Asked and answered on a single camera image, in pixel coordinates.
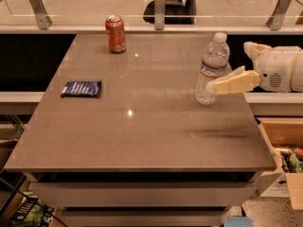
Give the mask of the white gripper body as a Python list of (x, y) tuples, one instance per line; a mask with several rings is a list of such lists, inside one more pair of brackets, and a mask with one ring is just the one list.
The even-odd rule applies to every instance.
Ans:
[(259, 87), (268, 92), (303, 92), (303, 49), (277, 46), (258, 55)]

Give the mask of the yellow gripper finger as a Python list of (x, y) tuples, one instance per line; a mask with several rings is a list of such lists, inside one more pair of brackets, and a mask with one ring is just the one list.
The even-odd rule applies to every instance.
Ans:
[(214, 95), (250, 92), (259, 86), (259, 74), (253, 70), (235, 70), (226, 76), (210, 81), (205, 89)]
[(243, 44), (243, 49), (245, 54), (248, 56), (248, 58), (252, 61), (253, 66), (255, 68), (258, 67), (258, 56), (266, 52), (267, 50), (271, 49), (270, 45), (266, 44), (257, 44), (253, 42), (245, 42)]

